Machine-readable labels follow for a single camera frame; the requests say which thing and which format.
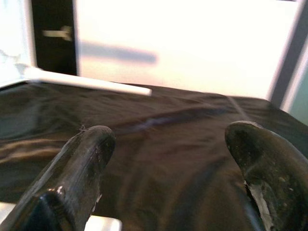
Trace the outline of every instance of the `white backdrop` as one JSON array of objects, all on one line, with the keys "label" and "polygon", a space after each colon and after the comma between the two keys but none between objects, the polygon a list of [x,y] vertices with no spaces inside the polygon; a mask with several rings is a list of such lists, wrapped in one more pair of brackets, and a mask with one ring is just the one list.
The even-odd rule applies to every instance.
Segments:
[{"label": "white backdrop", "polygon": [[[268,99],[297,6],[279,0],[77,0],[79,73]],[[156,62],[91,54],[89,44],[146,51]]]}]

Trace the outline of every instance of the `glossy black surface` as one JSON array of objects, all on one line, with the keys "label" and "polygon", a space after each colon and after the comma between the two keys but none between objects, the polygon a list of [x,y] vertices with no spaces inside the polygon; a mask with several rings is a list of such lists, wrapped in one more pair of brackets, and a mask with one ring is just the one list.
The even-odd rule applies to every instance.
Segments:
[{"label": "glossy black surface", "polygon": [[147,86],[151,97],[53,84],[0,91],[0,201],[16,203],[78,130],[108,126],[116,148],[95,215],[126,231],[252,231],[262,221],[225,143],[259,123],[308,156],[308,129],[268,101]]},{"label": "glossy black surface", "polygon": [[308,160],[289,141],[252,122],[228,126],[226,142],[267,230],[307,230]]},{"label": "glossy black surface", "polygon": [[101,179],[115,146],[104,126],[83,129],[42,170],[2,231],[82,231],[102,196]]}]

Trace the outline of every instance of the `black satin sheet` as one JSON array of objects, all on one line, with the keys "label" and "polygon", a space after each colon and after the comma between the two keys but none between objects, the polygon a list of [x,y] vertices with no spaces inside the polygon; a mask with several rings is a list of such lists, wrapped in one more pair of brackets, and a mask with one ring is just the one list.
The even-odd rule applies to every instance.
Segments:
[{"label": "black satin sheet", "polygon": [[16,203],[71,137],[103,125],[116,144],[95,215],[124,231],[264,230],[225,129],[257,122],[307,157],[308,128],[265,100],[145,87],[151,97],[43,83],[0,90],[0,201]]}]

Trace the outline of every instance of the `white pipe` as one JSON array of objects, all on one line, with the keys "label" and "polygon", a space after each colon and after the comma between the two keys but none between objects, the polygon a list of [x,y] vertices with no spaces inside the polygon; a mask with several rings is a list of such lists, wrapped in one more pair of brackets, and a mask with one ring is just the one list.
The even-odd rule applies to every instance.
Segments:
[{"label": "white pipe", "polygon": [[34,27],[32,19],[32,4],[31,0],[20,1],[21,4],[21,18],[22,18],[22,32],[24,42],[24,56],[23,62],[36,66],[36,51],[34,44]]},{"label": "white pipe", "polygon": [[100,79],[59,74],[55,72],[44,71],[36,67],[27,67],[24,70],[23,74],[25,79],[32,82],[42,81],[42,82],[71,85],[83,88],[111,90],[117,92],[133,93],[133,94],[148,95],[148,96],[152,94],[152,90],[148,88],[141,88],[126,84],[114,83]]}]

